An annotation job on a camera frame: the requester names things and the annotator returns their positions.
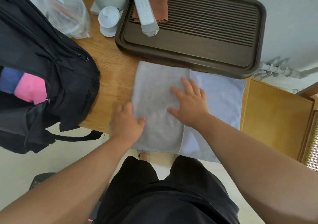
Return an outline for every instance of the black backpack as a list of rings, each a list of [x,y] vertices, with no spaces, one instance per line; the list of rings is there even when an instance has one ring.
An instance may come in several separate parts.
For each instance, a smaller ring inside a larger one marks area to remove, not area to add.
[[[75,138],[45,130],[57,122],[60,131],[78,128],[97,96],[100,73],[93,58],[29,0],[0,0],[0,73],[3,67],[41,77],[48,97],[34,105],[0,91],[0,146],[37,153],[56,140],[101,137],[98,131]]]

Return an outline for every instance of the brown cloth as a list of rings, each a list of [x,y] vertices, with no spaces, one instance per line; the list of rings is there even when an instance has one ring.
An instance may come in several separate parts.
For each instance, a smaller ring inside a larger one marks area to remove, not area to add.
[[[157,22],[168,21],[168,0],[149,0],[152,11]],[[139,22],[136,7],[133,8],[133,18],[135,22]]]

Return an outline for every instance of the gray towel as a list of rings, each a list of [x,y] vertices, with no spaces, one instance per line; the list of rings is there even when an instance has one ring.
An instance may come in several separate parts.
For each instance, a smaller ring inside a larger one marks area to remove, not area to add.
[[[133,114],[138,119],[145,117],[146,125],[133,148],[219,162],[196,130],[184,126],[167,112],[168,107],[179,109],[170,86],[184,90],[181,76],[193,78],[206,91],[211,114],[240,128],[245,81],[140,61],[133,88]]]

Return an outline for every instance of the pink cloth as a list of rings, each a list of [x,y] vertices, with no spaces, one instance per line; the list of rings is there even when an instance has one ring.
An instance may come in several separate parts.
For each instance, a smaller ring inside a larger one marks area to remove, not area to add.
[[[40,77],[25,73],[18,83],[14,95],[35,105],[46,100],[45,82]]]

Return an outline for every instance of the white floor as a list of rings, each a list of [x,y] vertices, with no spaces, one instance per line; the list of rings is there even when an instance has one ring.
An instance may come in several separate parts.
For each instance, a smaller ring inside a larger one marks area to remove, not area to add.
[[[64,132],[62,135],[83,136],[90,132],[88,129],[85,129],[85,131],[83,129]],[[57,125],[52,126],[49,130],[54,134],[59,133]],[[29,152],[25,155],[19,155],[1,148],[0,210],[24,194],[29,189],[34,176],[45,172],[58,172],[62,170],[101,145],[108,138],[108,135],[105,134],[102,138],[95,141],[75,143],[58,141],[38,154]],[[129,150],[125,154],[114,174],[118,172],[122,162],[129,155],[137,157],[136,150]],[[159,179],[164,179],[169,175],[172,161],[173,154],[151,153],[151,164],[156,170]],[[202,163],[225,185],[229,196],[240,208],[239,219],[242,224],[264,223],[242,197],[221,164],[206,161],[202,161]]]

